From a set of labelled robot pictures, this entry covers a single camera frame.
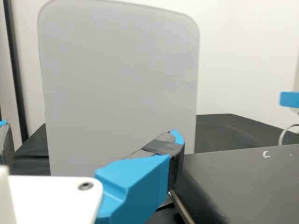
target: blue plastic part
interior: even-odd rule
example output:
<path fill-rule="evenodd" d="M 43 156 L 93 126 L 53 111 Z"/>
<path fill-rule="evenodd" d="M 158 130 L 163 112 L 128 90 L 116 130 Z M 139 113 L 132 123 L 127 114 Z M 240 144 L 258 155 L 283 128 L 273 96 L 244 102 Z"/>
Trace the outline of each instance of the blue plastic part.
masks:
<path fill-rule="evenodd" d="M 299 108 L 299 92 L 281 92 L 280 105 Z"/>
<path fill-rule="evenodd" d="M 7 125 L 7 120 L 0 120 L 0 127 Z"/>
<path fill-rule="evenodd" d="M 183 136 L 177 131 L 177 129 L 172 129 L 170 133 L 175 137 L 174 143 L 183 145 L 185 144 L 185 139 Z"/>
<path fill-rule="evenodd" d="M 167 197 L 169 162 L 169 155 L 154 155 L 96 170 L 104 191 L 95 223 L 145 223 Z"/>

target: screw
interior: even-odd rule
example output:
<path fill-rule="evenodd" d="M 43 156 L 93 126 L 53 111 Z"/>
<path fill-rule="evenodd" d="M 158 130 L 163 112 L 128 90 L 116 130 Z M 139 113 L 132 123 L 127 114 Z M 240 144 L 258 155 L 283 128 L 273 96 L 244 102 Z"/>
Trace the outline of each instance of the screw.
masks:
<path fill-rule="evenodd" d="M 89 190 L 92 187 L 93 187 L 93 183 L 84 182 L 84 183 L 82 183 L 82 184 L 79 185 L 78 189 L 79 190 Z"/>

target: black pole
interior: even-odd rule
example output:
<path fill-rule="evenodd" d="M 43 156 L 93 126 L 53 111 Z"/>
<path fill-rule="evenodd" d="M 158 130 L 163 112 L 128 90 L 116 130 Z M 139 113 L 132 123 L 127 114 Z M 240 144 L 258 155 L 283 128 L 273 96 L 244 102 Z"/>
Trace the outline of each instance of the black pole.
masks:
<path fill-rule="evenodd" d="M 10 60 L 11 60 L 11 65 L 13 70 L 13 77 L 14 77 L 14 91 L 15 91 L 15 97 L 17 101 L 21 138 L 22 138 L 22 142 L 25 142 L 28 139 L 28 131 L 27 131 L 27 123 L 25 117 L 23 91 L 21 85 L 18 51 L 16 46 L 16 40 L 15 40 L 13 12 L 12 12 L 12 6 L 10 0 L 3 0 L 3 4 L 4 4 L 4 14 L 5 14 L 6 27 L 7 27 L 9 51 L 10 51 Z"/>
<path fill-rule="evenodd" d="M 2 121 L 2 115 L 1 115 L 1 104 L 0 104 L 0 121 Z"/>

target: white wall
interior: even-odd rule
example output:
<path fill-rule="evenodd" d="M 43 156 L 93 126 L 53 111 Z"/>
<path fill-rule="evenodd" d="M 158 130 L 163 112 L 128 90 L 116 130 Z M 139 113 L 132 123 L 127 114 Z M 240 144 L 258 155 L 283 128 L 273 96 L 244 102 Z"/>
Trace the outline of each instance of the white wall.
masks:
<path fill-rule="evenodd" d="M 22 141 L 3 1 L 0 1 L 0 105 L 2 118 L 11 125 L 16 150 Z"/>
<path fill-rule="evenodd" d="M 299 50 L 298 0 L 128 0 L 190 15 L 200 29 L 198 114 L 234 113 L 285 127 Z M 47 0 L 12 0 L 29 134 L 43 122 L 36 18 Z"/>

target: white cable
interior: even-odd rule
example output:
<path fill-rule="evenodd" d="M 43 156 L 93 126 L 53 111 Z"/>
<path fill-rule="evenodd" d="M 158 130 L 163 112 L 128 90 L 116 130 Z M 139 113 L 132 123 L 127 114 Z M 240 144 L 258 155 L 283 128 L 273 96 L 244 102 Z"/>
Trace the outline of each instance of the white cable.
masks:
<path fill-rule="evenodd" d="M 290 125 L 288 126 L 285 130 L 282 131 L 282 133 L 280 134 L 279 140 L 278 140 L 278 145 L 282 146 L 283 140 L 284 140 L 284 136 L 285 133 L 291 128 L 291 127 L 296 127 L 299 126 L 299 124 L 295 124 L 295 125 Z"/>

